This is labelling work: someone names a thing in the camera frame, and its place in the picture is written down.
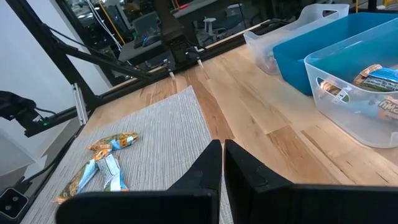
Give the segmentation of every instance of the white wall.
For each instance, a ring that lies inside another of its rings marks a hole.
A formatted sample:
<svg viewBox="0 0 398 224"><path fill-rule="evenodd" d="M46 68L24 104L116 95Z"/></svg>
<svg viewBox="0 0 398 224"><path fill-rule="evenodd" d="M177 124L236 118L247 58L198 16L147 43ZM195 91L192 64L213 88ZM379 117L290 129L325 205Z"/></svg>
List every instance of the white wall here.
<svg viewBox="0 0 398 224"><path fill-rule="evenodd" d="M44 23L73 37L49 0L29 0L29 4ZM0 32L0 90L29 98L39 108L55 112L74 106L70 84L5 1L0 1ZM109 83L94 65L77 58L73 58L72 62L95 94L109 90ZM0 118L0 131L10 136L11 142L16 142L37 157L44 153L65 125L27 138L18 122Z"/></svg>

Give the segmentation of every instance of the chair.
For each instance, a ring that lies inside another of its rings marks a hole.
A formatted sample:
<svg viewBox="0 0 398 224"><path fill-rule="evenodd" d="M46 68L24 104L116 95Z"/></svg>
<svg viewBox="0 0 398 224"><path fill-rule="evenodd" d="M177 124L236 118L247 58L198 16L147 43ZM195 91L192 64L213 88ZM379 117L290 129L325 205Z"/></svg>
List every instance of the chair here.
<svg viewBox="0 0 398 224"><path fill-rule="evenodd" d="M222 37L225 36L229 30L237 27L238 25L240 25L240 23L244 22L244 17L240 12L231 12L231 9L234 7L237 6L232 5L228 7L228 10L226 11L227 16L222 19L216 19L214 17L211 17L205 18L203 20L203 22L205 23L204 31L209 36L207 39L202 41L203 43L211 39L213 40L213 42L217 42L218 40L222 39Z"/></svg>

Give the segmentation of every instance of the clear plastic bin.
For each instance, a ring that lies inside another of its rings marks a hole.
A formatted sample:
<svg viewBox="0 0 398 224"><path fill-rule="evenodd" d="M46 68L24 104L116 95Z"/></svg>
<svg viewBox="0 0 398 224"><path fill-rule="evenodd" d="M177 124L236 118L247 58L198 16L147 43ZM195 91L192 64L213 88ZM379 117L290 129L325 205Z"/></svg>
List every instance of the clear plastic bin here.
<svg viewBox="0 0 398 224"><path fill-rule="evenodd" d="M370 65L398 68L398 19L308 55L304 62L319 111L363 144L398 146L398 91L353 85Z"/></svg>
<svg viewBox="0 0 398 224"><path fill-rule="evenodd" d="M253 32L243 34L255 59L256 65L269 75L276 75L279 69L272 48L286 40L324 26L348 15L348 4L312 4L306 6L299 19L270 33L258 36ZM324 17L325 11L336 11Z"/></svg>

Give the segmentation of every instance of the wooden tabletop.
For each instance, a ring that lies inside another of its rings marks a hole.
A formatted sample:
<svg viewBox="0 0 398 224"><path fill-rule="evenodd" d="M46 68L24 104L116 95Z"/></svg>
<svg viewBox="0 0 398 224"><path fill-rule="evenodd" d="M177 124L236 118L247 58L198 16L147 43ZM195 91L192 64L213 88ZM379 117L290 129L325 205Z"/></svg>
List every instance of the wooden tabletop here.
<svg viewBox="0 0 398 224"><path fill-rule="evenodd" d="M213 139L234 139L296 183L398 185L398 149L364 146L244 45L98 108L82 134L193 86Z"/></svg>

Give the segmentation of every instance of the gray woven mat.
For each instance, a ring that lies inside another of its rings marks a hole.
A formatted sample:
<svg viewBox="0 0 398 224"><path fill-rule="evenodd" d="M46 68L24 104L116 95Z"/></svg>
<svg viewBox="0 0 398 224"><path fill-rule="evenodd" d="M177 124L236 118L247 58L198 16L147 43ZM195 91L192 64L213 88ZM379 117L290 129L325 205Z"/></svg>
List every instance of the gray woven mat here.
<svg viewBox="0 0 398 224"><path fill-rule="evenodd" d="M75 173L93 156L85 147L97 139L136 131L140 138L120 155L124 182L130 190L165 190L178 180L211 141L209 131L192 87L97 129L79 136L37 197L22 223L55 223L58 205L54 198ZM102 191L103 178L97 173L84 191ZM220 223L232 223L223 180Z"/></svg>

